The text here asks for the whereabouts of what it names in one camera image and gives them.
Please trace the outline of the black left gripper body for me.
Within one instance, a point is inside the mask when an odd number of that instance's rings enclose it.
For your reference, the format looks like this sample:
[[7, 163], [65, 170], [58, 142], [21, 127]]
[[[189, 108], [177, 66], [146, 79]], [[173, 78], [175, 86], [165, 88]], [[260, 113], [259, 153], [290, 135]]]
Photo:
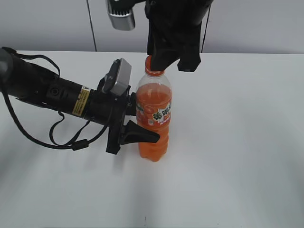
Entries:
[[97, 89], [92, 90], [84, 110], [83, 118], [109, 128], [106, 152], [117, 154], [120, 150], [121, 128], [124, 123], [130, 86], [127, 86], [122, 95], [111, 92], [104, 93], [102, 88], [105, 80], [100, 80]]

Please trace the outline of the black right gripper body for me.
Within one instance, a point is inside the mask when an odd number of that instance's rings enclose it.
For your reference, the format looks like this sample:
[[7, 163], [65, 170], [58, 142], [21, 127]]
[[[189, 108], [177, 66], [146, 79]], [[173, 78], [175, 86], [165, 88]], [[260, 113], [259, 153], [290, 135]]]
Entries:
[[211, 0], [147, 0], [147, 54], [199, 53], [202, 20], [212, 3]]

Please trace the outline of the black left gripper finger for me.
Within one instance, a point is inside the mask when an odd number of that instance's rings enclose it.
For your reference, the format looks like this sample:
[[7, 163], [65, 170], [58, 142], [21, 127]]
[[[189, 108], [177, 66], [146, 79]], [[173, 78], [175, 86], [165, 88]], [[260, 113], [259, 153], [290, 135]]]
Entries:
[[129, 120], [123, 125], [120, 133], [120, 144], [126, 145], [131, 143], [157, 143], [160, 135], [149, 131]]
[[128, 96], [128, 115], [136, 116], [136, 93], [132, 93]]

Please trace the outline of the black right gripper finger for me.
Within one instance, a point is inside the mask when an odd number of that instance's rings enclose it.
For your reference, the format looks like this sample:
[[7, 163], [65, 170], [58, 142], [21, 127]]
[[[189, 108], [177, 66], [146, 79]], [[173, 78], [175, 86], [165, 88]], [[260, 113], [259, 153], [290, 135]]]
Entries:
[[198, 45], [185, 46], [180, 54], [180, 60], [178, 62], [178, 70], [182, 72], [195, 72], [199, 64], [200, 59], [200, 47]]
[[181, 44], [178, 41], [150, 39], [152, 71], [164, 71], [173, 62], [180, 59]]

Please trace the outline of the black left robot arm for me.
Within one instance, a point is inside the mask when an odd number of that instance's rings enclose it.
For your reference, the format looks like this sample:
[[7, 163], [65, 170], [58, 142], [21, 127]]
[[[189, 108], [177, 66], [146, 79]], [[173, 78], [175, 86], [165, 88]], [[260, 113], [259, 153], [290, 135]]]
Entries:
[[100, 80], [97, 89], [63, 79], [59, 72], [32, 63], [37, 55], [24, 55], [9, 47], [0, 50], [0, 90], [8, 111], [21, 133], [43, 147], [57, 150], [81, 150], [93, 139], [80, 140], [75, 135], [65, 144], [44, 143], [31, 136], [17, 118], [10, 96], [30, 105], [85, 119], [102, 125], [108, 131], [106, 151], [117, 154], [121, 145], [155, 143], [160, 136], [129, 121], [136, 115], [136, 94], [130, 93], [131, 65], [123, 58], [115, 60], [109, 72]]

